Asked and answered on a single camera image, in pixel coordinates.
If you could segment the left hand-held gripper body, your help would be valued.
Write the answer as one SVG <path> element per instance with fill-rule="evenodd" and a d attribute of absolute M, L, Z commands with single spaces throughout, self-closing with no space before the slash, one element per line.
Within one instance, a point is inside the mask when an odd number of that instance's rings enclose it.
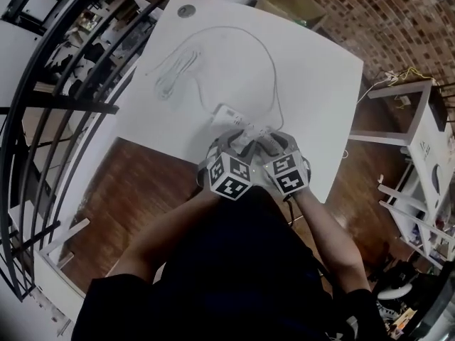
<path fill-rule="evenodd" d="M 221 153 L 209 156 L 198 164 L 197 185 L 204 187 L 208 180 L 210 190 L 230 200 L 239 200 L 252 187 L 252 161 L 240 161 L 235 155 Z"/>

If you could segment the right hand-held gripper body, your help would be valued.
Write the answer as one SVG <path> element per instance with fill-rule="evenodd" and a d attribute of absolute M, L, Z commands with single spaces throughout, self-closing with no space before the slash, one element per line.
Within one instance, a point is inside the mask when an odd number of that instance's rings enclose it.
<path fill-rule="evenodd" d="M 269 159 L 262 167 L 283 196 L 291 195 L 309 186 L 311 166 L 300 150 Z"/>

